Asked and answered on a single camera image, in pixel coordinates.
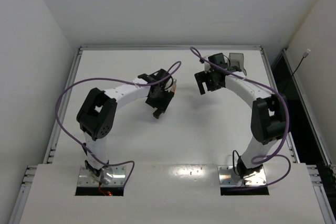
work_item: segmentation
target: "black cable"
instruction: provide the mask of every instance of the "black cable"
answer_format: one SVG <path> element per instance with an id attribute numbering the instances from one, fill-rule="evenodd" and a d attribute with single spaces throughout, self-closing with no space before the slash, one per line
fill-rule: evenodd
<path id="1" fill-rule="evenodd" d="M 228 60 L 228 62 L 229 62 L 229 67 L 230 67 L 230 66 L 231 66 L 231 61 L 230 61 L 229 57 L 227 57 L 226 55 L 224 55 L 224 57 Z"/>
<path id="2" fill-rule="evenodd" d="M 287 88 L 287 86 L 288 86 L 290 80 L 293 78 L 295 72 L 299 69 L 299 66 L 300 66 L 301 63 L 303 62 L 303 59 L 304 59 L 304 58 L 305 58 L 305 57 L 302 57 L 302 59 L 300 60 L 300 63 L 298 64 L 298 66 L 296 67 L 296 69 L 294 70 L 294 72 L 292 73 L 292 75 L 289 77 L 289 79 L 288 79 L 288 81 L 287 81 L 287 83 L 286 83 L 286 85 L 285 85 L 285 87 L 283 88 L 283 90 L 282 90 L 281 93 L 283 93 L 283 92 L 286 90 L 286 88 Z"/>
<path id="3" fill-rule="evenodd" d="M 233 150 L 233 152 L 232 152 L 233 172 L 234 172 L 237 176 L 239 176 L 239 174 L 236 172 L 236 166 L 235 166 L 235 153 L 237 153 L 238 159 L 240 158 L 240 154 L 239 154 L 236 150 Z"/>

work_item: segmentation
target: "purple cable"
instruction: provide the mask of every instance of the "purple cable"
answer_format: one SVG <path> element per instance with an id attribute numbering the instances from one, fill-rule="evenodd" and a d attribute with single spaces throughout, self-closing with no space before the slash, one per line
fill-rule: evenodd
<path id="1" fill-rule="evenodd" d="M 238 76 L 238 75 L 236 75 L 236 74 L 234 74 L 234 73 L 231 73 L 231 72 L 227 71 L 226 69 L 224 69 L 224 68 L 222 68 L 222 67 L 220 67 L 220 66 L 218 66 L 218 65 L 216 65 L 216 64 L 214 64 L 214 63 L 212 63 L 212 62 L 210 62 L 210 61 L 208 61 L 207 59 L 205 59 L 205 58 L 202 57 L 201 53 L 200 53 L 195 47 L 190 47 L 190 51 L 191 51 L 195 56 L 199 57 L 202 61 L 204 61 L 204 62 L 210 64 L 211 66 L 213 66 L 213 67 L 215 67 L 215 68 L 217 68 L 217 69 L 219 69 L 219 70 L 221 70 L 221 71 L 223 71 L 224 73 L 226 73 L 226 74 L 230 74 L 230 75 L 232 75 L 232 76 L 234 76 L 234 77 L 236 77 L 236 78 L 238 78 L 238 79 L 240 79 L 240 80 L 245 80 L 245 81 L 247 81 L 247 82 L 250 82 L 250 83 L 256 84 L 256 85 L 258 85 L 258 86 L 261 86 L 261 87 L 263 87 L 263 88 L 265 88 L 265 89 L 268 89 L 268 90 L 272 91 L 272 92 L 273 92 L 273 93 L 280 99 L 281 104 L 282 104 L 282 106 L 283 106 L 283 108 L 284 108 L 284 110 L 285 110 L 285 116 L 286 116 L 286 126 L 285 126 L 285 132 L 284 132 L 284 134 L 283 134 L 283 136 L 282 136 L 282 140 L 281 140 L 281 142 L 280 142 L 278 148 L 277 148 L 271 155 L 267 155 L 267 156 L 261 156 L 261 155 L 258 155 L 258 156 L 255 156 L 255 157 L 253 157 L 253 158 L 251 159 L 251 163 L 254 164 L 254 165 L 261 165 L 261 164 L 263 164 L 263 163 L 269 161 L 271 158 L 273 158 L 273 157 L 275 157 L 275 156 L 280 156 L 280 157 L 285 158 L 285 159 L 288 161 L 288 163 L 289 163 L 289 167 L 288 167 L 288 170 L 287 170 L 286 174 L 285 174 L 284 176 L 282 176 L 281 178 L 277 179 L 276 181 L 271 182 L 271 183 L 269 183 L 269 184 L 267 184 L 267 185 L 263 185 L 263 186 L 251 187 L 251 189 L 255 189 L 255 188 L 260 188 L 260 187 L 265 187 L 265 186 L 273 185 L 273 184 L 279 182 L 280 180 L 284 179 L 284 178 L 289 174 L 289 172 L 290 172 L 290 170 L 291 170 L 291 164 L 290 164 L 290 160 L 289 160 L 287 157 L 285 157 L 285 156 L 283 156 L 283 155 L 280 155 L 280 154 L 278 155 L 278 153 L 280 152 L 281 148 L 283 147 L 283 145 L 284 145 L 284 143 L 285 143 L 285 141 L 286 141 L 286 138 L 287 138 L 287 135 L 288 135 L 288 130 L 289 130 L 289 112 L 288 112 L 288 107 L 287 107 L 286 102 L 285 102 L 284 99 L 282 98 L 281 94 L 280 94 L 278 91 L 276 91 L 275 89 L 273 89 L 273 88 L 271 88 L 271 87 L 269 87 L 269 86 L 267 86 L 267 85 L 264 85 L 264 84 L 262 84 L 262 83 L 260 83 L 260 82 L 254 81 L 254 80 L 250 80 L 250 79 L 247 79 L 247 78 L 243 78 L 243 77 L 241 77 L 241 76 Z M 244 190 L 244 189 L 249 190 L 250 188 L 249 188 L 249 187 L 246 187 L 246 188 L 240 188 L 240 189 L 242 189 L 242 190 Z"/>
<path id="2" fill-rule="evenodd" d="M 147 83 L 147 84 L 140 84 L 140 83 L 134 83 L 134 82 L 131 82 L 131 81 L 123 81 L 123 80 L 118 80 L 118 79 L 111 79 L 111 78 L 101 78 L 101 77 L 97 77 L 97 78 L 89 78 L 89 79 L 84 79 L 84 80 L 80 80 L 78 82 L 75 82 L 73 83 L 72 85 L 70 85 L 69 87 L 67 87 L 66 89 L 64 89 L 64 91 L 59 95 L 57 101 L 56 101 L 56 105 L 55 105 L 55 117 L 56 117 L 56 121 L 58 123 L 58 125 L 60 126 L 60 128 L 68 135 L 70 136 L 73 140 L 75 140 L 78 144 L 80 144 L 80 146 L 82 146 L 82 148 L 84 150 L 87 151 L 87 153 L 89 155 L 91 155 L 98 163 L 104 165 L 104 166 L 120 166 L 120 165 L 125 165 L 125 164 L 132 164 L 132 168 L 130 170 L 130 173 L 127 177 L 127 179 L 125 180 L 125 183 L 124 183 L 124 186 L 126 186 L 132 172 L 133 172 L 133 169 L 134 169 L 134 166 L 135 166 L 135 162 L 134 161 L 126 161 L 126 162 L 122 162 L 122 163 L 118 163 L 118 164 L 107 164 L 107 163 L 104 163 L 103 161 L 101 161 L 100 159 L 98 159 L 95 155 L 93 155 L 92 151 L 86 147 L 86 145 L 84 143 L 82 143 L 81 141 L 79 141 L 74 135 L 72 135 L 69 131 L 67 131 L 66 128 L 64 128 L 63 124 L 61 123 L 60 119 L 59 119 L 59 115 L 58 115 L 58 111 L 59 111 L 59 107 L 60 107 L 60 104 L 61 104 L 61 101 L 62 101 L 62 97 L 70 90 L 72 89 L 74 86 L 77 86 L 83 82 L 88 82 L 88 81 L 115 81 L 115 82 L 121 82 L 121 83 L 124 83 L 124 84 L 129 84 L 129 85 L 133 85 L 133 86 L 139 86 L 139 87 L 146 87 L 146 86 L 154 86 L 154 85 L 157 85 L 165 80 L 167 80 L 168 78 L 170 78 L 181 66 L 181 62 L 180 61 L 177 61 L 175 62 L 174 64 L 172 64 L 172 66 L 169 68 L 168 72 L 176 65 L 178 65 L 169 75 L 167 75 L 166 77 L 162 78 L 161 80 L 159 81 L 156 81 L 156 82 L 152 82 L 152 83 Z"/>

